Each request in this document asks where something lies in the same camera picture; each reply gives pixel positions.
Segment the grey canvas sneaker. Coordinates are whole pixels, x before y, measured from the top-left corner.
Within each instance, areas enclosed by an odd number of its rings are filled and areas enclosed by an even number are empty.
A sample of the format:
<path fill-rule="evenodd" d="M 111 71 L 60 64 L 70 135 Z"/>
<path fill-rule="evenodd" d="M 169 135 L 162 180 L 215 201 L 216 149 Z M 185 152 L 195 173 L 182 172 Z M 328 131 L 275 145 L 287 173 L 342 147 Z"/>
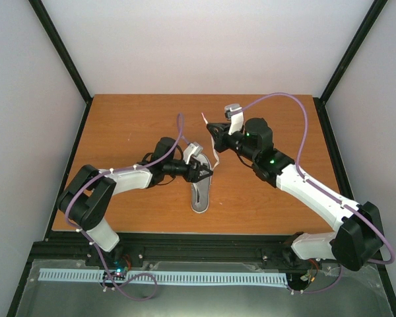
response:
<path fill-rule="evenodd" d="M 212 167 L 210 160 L 206 155 L 199 154 L 196 159 L 201 164 L 208 164 L 210 167 Z M 198 183 L 192 183 L 191 185 L 191 208 L 195 213 L 204 213 L 209 208 L 211 180 L 212 178 Z"/>

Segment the white shoelace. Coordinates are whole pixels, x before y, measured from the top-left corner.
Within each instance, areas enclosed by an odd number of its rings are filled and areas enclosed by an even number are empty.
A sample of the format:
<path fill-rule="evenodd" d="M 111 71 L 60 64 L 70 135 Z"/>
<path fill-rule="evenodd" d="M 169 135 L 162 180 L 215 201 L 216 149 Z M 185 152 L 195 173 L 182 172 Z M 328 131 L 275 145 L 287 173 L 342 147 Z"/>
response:
<path fill-rule="evenodd" d="M 209 122 L 203 112 L 201 112 L 201 116 L 203 118 L 205 125 L 207 125 Z M 217 151 L 215 150 L 215 140 L 213 136 L 211 136 L 211 145 L 212 145 L 213 157 L 215 159 L 215 163 L 212 165 L 211 170 L 214 171 L 217 168 L 217 166 L 220 164 L 220 158 Z"/>

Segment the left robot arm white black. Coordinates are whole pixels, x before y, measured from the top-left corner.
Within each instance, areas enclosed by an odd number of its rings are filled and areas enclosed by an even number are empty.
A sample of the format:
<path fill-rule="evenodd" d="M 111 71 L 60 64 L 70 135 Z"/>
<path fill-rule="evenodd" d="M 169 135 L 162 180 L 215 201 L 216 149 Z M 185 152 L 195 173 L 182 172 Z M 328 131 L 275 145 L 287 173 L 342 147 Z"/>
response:
<path fill-rule="evenodd" d="M 132 167 L 111 171 L 84 165 L 57 198 L 57 208 L 101 249 L 100 256 L 108 265 L 118 265 L 123 261 L 124 249 L 105 219 L 113 196 L 161 185 L 167 176 L 180 176 L 191 184 L 192 210 L 204 213 L 209 207 L 213 168 L 202 150 L 198 143 L 181 149 L 175 139 L 163 137 L 153 152 Z"/>

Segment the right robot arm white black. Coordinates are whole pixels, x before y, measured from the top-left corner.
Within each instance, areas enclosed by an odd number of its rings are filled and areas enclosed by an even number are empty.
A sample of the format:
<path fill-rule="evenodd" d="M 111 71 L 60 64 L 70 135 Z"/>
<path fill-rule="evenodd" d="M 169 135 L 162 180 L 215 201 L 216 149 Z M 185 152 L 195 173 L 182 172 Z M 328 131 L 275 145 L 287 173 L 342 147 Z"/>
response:
<path fill-rule="evenodd" d="M 367 201 L 359 204 L 341 196 L 277 150 L 272 129 L 263 118 L 230 123 L 207 123 L 214 149 L 232 150 L 251 161 L 255 175 L 317 213 L 332 229 L 322 234 L 299 234 L 291 244 L 301 260 L 337 260 L 345 268 L 358 271 L 373 260 L 383 246 L 380 211 Z"/>

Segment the grey metal front plate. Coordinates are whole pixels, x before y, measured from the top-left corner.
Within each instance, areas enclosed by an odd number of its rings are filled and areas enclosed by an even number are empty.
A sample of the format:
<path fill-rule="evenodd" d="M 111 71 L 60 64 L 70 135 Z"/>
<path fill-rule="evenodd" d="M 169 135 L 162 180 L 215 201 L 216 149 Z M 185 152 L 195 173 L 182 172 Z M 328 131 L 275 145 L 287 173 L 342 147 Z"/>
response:
<path fill-rule="evenodd" d="M 315 269 L 307 289 L 264 286 L 164 286 L 132 282 L 121 289 L 101 283 L 39 281 L 40 269 L 98 269 L 83 261 L 36 260 L 17 316 L 392 316 L 384 282 L 374 266 L 353 272 L 336 264 Z M 255 264 L 158 262 L 145 271 L 264 271 Z"/>

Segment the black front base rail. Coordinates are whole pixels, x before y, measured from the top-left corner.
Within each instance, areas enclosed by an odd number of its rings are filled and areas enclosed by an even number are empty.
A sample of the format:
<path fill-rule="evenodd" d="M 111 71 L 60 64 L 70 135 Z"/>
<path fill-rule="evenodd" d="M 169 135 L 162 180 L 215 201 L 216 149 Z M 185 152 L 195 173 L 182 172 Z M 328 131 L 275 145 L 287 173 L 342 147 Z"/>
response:
<path fill-rule="evenodd" d="M 158 262 L 215 262 L 256 264 L 281 272 L 315 269 L 299 260 L 287 235 L 121 233 L 119 244 L 100 258 L 95 247 L 76 232 L 51 232 L 35 242 L 28 256 L 34 260 L 83 260 L 89 266 L 143 268 Z"/>

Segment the black aluminium frame post right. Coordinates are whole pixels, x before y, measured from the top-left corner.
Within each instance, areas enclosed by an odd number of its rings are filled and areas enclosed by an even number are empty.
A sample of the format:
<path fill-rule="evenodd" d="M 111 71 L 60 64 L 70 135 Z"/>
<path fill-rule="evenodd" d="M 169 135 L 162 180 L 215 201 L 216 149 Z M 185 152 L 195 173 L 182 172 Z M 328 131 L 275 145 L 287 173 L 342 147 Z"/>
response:
<path fill-rule="evenodd" d="M 343 78 L 346 70 L 350 66 L 352 60 L 356 56 L 361 45 L 364 43 L 367 35 L 376 23 L 378 17 L 386 6 L 388 0 L 375 0 L 370 5 L 367 13 L 364 15 L 357 31 L 355 32 L 352 40 L 347 46 L 340 62 L 337 64 L 331 78 L 326 84 L 321 96 L 319 97 L 322 106 L 326 106 L 330 97 L 333 95 L 335 89 Z"/>

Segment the black aluminium frame post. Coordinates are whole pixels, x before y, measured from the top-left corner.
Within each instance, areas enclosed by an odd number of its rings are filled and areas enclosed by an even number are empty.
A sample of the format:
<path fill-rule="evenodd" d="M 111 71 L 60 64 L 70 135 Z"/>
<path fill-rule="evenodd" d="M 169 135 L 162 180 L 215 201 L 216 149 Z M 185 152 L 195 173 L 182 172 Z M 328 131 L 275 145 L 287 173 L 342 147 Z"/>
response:
<path fill-rule="evenodd" d="M 319 97 L 322 106 L 326 106 L 330 97 L 333 95 L 335 89 L 343 78 L 346 70 L 350 66 L 352 60 L 356 56 L 361 45 L 364 43 L 367 35 L 376 23 L 378 17 L 386 6 L 388 0 L 375 0 L 370 5 L 367 13 L 364 15 L 357 31 L 355 32 L 352 40 L 347 46 L 340 62 L 337 64 L 331 78 L 326 84 L 321 96 Z"/>
<path fill-rule="evenodd" d="M 34 13 L 36 14 L 42 28 L 45 30 L 50 42 L 52 43 L 55 51 L 57 52 L 60 60 L 65 66 L 70 78 L 72 79 L 75 87 L 77 88 L 81 98 L 86 104 L 92 102 L 93 97 L 91 97 L 82 77 L 79 73 L 69 51 L 66 48 L 58 30 L 56 29 L 48 10 L 46 9 L 43 1 L 41 0 L 29 0 L 30 6 L 32 7 Z"/>

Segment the black aluminium frame post left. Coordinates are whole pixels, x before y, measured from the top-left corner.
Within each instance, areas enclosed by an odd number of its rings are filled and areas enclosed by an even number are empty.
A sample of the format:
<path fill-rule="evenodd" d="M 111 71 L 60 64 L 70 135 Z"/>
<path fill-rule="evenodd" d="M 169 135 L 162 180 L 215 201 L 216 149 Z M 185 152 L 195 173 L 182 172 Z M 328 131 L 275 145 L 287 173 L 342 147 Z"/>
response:
<path fill-rule="evenodd" d="M 41 0 L 29 0 L 30 6 L 32 7 L 34 13 L 36 14 L 42 28 L 45 30 L 50 42 L 52 43 L 55 51 L 57 52 L 60 60 L 65 66 L 70 78 L 72 79 L 75 87 L 77 88 L 81 98 L 86 104 L 92 102 L 93 97 L 91 97 L 82 77 L 79 73 L 69 51 L 66 48 L 58 30 L 56 29 L 48 10 L 46 9 L 43 1 Z"/>

